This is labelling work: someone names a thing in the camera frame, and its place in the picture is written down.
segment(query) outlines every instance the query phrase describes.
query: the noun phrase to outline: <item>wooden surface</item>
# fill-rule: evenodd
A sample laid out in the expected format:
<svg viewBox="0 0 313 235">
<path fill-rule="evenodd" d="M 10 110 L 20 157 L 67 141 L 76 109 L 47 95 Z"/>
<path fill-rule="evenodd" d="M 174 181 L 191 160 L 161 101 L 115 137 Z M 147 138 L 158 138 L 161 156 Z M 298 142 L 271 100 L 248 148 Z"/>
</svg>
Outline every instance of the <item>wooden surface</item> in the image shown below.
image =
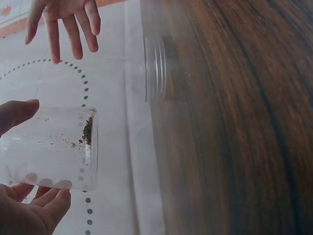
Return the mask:
<svg viewBox="0 0 313 235">
<path fill-rule="evenodd" d="M 167 234 L 313 234 L 313 1 L 143 1 Z"/>
</svg>

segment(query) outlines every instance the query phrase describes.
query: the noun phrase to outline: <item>white tablecloth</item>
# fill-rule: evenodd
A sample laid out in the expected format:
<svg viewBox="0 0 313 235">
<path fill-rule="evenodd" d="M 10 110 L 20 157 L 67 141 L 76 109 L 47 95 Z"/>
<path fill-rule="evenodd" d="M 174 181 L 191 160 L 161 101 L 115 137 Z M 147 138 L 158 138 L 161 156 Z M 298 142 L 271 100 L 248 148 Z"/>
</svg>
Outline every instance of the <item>white tablecloth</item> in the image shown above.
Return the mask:
<svg viewBox="0 0 313 235">
<path fill-rule="evenodd" d="M 98 110 L 97 189 L 72 190 L 71 209 L 56 235 L 165 234 L 150 105 L 144 102 L 139 0 L 99 11 L 99 52 L 90 53 L 84 43 L 81 61 L 73 59 L 61 24 L 57 66 L 49 61 L 43 25 L 28 46 L 24 31 L 0 39 L 0 103 L 38 98 L 44 106 Z"/>
</svg>

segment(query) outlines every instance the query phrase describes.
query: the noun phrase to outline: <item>soil particle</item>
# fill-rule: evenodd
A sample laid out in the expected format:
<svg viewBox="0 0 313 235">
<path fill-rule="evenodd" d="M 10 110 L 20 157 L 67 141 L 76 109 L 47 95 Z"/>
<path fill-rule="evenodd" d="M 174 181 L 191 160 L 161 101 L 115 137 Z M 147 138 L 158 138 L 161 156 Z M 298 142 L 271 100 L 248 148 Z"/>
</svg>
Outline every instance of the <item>soil particle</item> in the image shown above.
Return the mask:
<svg viewBox="0 0 313 235">
<path fill-rule="evenodd" d="M 85 140 L 88 145 L 91 145 L 91 132 L 92 132 L 92 117 L 89 117 L 83 130 L 83 140 Z"/>
</svg>

